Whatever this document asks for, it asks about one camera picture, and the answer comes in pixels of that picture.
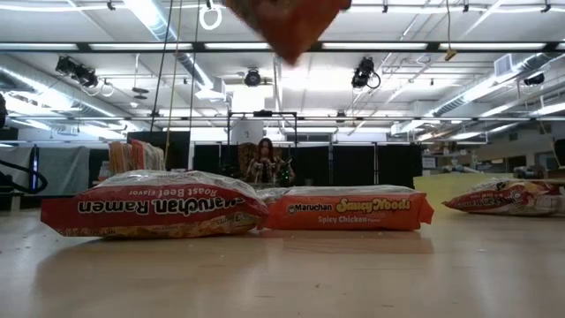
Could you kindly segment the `red Maruchan ramen packet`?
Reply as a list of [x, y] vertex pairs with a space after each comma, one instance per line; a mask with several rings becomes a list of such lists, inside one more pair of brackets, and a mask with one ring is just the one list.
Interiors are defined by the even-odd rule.
[[565, 180], [491, 178], [442, 204], [470, 214], [565, 216]]

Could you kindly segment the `person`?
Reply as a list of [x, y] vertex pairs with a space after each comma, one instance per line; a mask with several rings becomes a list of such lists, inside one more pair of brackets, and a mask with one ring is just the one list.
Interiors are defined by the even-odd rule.
[[295, 180], [291, 160], [275, 156], [272, 140], [263, 138], [258, 144], [258, 154], [249, 162], [245, 180], [255, 185], [290, 186]]

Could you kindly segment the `orange patterned tapestry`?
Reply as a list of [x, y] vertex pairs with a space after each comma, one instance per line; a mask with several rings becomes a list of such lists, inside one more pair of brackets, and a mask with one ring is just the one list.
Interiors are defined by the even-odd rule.
[[244, 181], [246, 181], [245, 173], [249, 162], [258, 154], [258, 144], [246, 143], [238, 146], [238, 163], [241, 168], [241, 177]]

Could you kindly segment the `white cylinder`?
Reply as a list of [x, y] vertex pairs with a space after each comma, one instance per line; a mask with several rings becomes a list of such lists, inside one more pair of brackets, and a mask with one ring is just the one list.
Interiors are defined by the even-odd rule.
[[264, 126], [259, 120], [241, 119], [230, 127], [231, 144], [257, 144], [263, 137]]

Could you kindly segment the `black curtain partition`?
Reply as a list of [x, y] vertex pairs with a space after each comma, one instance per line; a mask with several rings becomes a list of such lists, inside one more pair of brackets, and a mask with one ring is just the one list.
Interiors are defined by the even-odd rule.
[[[227, 145], [197, 145], [192, 167], [239, 177], [237, 146], [231, 146], [230, 163], [224, 161]], [[419, 145], [322, 145], [275, 147], [282, 159], [292, 158], [296, 186], [414, 186], [423, 175]]]

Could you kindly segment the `red Roast Beef ramen packet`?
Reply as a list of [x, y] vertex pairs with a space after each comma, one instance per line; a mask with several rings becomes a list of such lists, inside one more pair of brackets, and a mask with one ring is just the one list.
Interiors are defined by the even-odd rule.
[[267, 219], [245, 182], [190, 170], [132, 170], [71, 198], [41, 204], [41, 221], [65, 237], [186, 239], [248, 232]]

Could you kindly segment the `black overhead light bar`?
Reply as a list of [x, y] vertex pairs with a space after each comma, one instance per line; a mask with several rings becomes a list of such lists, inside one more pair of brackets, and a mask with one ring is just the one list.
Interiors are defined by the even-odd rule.
[[[565, 53], [560, 42], [316, 42], [309, 52], [370, 53]], [[271, 52], [266, 42], [0, 42], [0, 52], [156, 53]]]

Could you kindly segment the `yellow plastic bin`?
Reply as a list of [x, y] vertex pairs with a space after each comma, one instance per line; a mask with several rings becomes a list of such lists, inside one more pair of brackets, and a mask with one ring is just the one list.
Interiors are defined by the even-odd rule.
[[428, 202], [435, 210], [447, 210], [442, 205], [460, 194], [466, 193], [473, 186], [494, 178], [513, 178], [511, 173], [442, 173], [415, 177], [414, 186], [427, 194]]

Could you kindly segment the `gray cover cloth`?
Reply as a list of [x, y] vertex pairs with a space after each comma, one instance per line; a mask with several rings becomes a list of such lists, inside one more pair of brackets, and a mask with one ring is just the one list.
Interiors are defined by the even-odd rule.
[[[32, 148], [0, 146], [0, 160], [30, 170]], [[90, 150], [78, 148], [39, 148], [38, 173], [48, 181], [39, 196], [81, 193], [89, 186]]]

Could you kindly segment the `black ceiling spotlight cluster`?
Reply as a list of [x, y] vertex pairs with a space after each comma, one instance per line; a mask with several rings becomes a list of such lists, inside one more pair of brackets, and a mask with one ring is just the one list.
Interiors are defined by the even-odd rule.
[[99, 79], [95, 69], [78, 63], [68, 56], [58, 58], [55, 71], [75, 81], [79, 88], [89, 96], [111, 97], [114, 94], [114, 86], [105, 79]]

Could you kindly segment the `blue lit pole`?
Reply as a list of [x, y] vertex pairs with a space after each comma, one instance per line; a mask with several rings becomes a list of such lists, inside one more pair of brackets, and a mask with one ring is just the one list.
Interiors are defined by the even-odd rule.
[[29, 167], [30, 170], [32, 171], [29, 177], [29, 186], [32, 190], [34, 190], [39, 183], [39, 180], [37, 178], [38, 158], [39, 158], [39, 148], [36, 145], [33, 145], [30, 153], [30, 161], [29, 161]]

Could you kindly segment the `black metal stand frame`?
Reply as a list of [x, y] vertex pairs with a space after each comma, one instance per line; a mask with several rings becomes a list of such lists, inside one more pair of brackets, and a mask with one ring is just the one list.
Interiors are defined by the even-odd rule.
[[[289, 126], [294, 129], [294, 136], [295, 140], [293, 143], [294, 148], [298, 147], [298, 114], [297, 112], [288, 112], [288, 111], [272, 111], [272, 110], [255, 110], [252, 112], [244, 112], [244, 111], [229, 111], [226, 119], [226, 133], [227, 133], [227, 155], [225, 156], [224, 161], [226, 163], [230, 163], [230, 155], [231, 155], [231, 146], [237, 146], [237, 159], [238, 159], [238, 146], [241, 144], [231, 144], [230, 143], [230, 127], [231, 125], [241, 119], [251, 119], [251, 120], [259, 120], [262, 121], [263, 124], [270, 121], [275, 121], [277, 124], [282, 124], [283, 122], [288, 122]], [[269, 138], [264, 130], [264, 137]], [[291, 160], [292, 158], [289, 157], [288, 159], [283, 159], [284, 161]], [[256, 185], [259, 187], [263, 186], [271, 186], [271, 185]]]

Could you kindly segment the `silver ventilation duct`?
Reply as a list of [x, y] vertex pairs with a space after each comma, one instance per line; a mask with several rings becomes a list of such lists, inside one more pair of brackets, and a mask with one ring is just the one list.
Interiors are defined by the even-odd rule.
[[[170, 19], [160, 0], [123, 0], [125, 6], [138, 18], [158, 42], [173, 44], [176, 48], [178, 38], [177, 27]], [[175, 59], [189, 73], [196, 86], [201, 90], [210, 90], [214, 82], [196, 63], [194, 56], [189, 53], [173, 52]]]
[[552, 63], [561, 56], [562, 53], [534, 53], [526, 56], [508, 53], [493, 62], [492, 72], [464, 86], [458, 93], [440, 100], [435, 108], [425, 114], [425, 117], [440, 117], [476, 101], [500, 89], [503, 84], [511, 80], [521, 79], [527, 74], [541, 70], [546, 64]]

